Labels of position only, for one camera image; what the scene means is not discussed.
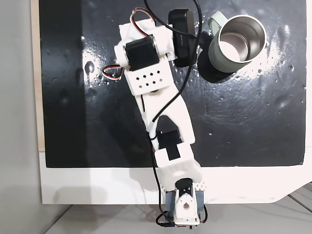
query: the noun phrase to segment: gray wall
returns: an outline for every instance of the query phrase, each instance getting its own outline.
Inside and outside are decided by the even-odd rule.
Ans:
[[[42,205],[30,1],[0,7],[0,233],[42,234],[68,206]]]

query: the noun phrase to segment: white robotic arm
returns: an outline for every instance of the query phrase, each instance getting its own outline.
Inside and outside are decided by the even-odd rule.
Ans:
[[[178,127],[178,131],[157,135],[158,118],[152,121],[156,114],[178,93],[169,66],[169,60],[175,59],[173,33],[165,26],[155,27],[151,19],[138,21],[137,25],[151,35],[150,40],[159,61],[139,69],[131,69],[130,64],[133,62],[131,54],[136,49],[139,53],[140,45],[145,41],[148,43],[148,40],[144,40],[144,36],[130,23],[119,26],[121,41],[115,46],[115,54],[120,66],[124,68],[129,88],[136,98],[152,141],[156,163],[161,171],[161,184],[171,192],[171,200],[166,198],[166,203],[171,203],[171,201],[175,203],[172,211],[174,223],[197,225],[200,223],[200,217],[194,183],[202,181],[202,172],[190,146],[195,142],[195,136],[183,98],[181,96],[176,98],[161,114],[169,117]],[[137,44],[131,48],[131,51],[127,50],[127,46],[133,45],[133,42]]]

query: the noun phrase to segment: table surface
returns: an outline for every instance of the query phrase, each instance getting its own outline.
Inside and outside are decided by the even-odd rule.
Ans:
[[[158,193],[151,168],[47,168],[44,149],[38,1],[32,0],[33,54],[42,200],[47,204],[156,204]],[[307,30],[307,40],[311,38]],[[307,61],[310,60],[307,43]],[[306,90],[309,83],[307,68]],[[306,119],[312,116],[307,92]],[[312,180],[311,123],[306,122],[303,165],[291,167],[203,168],[206,203],[274,202]]]
[[[292,194],[312,208],[312,193],[304,188]],[[310,234],[312,215],[289,197],[273,204],[207,205],[209,218],[199,225],[198,234]],[[74,205],[47,234],[172,233],[190,230],[162,229],[155,225],[157,205],[86,206]]]

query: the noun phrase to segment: mug handle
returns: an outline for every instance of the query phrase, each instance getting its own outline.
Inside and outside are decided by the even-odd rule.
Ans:
[[[219,11],[217,11],[216,13],[213,14],[213,16],[210,17],[208,25],[213,36],[215,36],[218,33],[220,28],[222,28],[222,26],[226,24],[227,21],[228,19]]]

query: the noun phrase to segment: wooden edge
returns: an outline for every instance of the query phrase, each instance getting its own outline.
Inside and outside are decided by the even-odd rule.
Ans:
[[[33,46],[34,86],[36,101],[38,151],[45,152],[44,123],[41,84],[41,51],[40,51],[40,26],[39,26],[39,0],[30,1],[31,31]]]

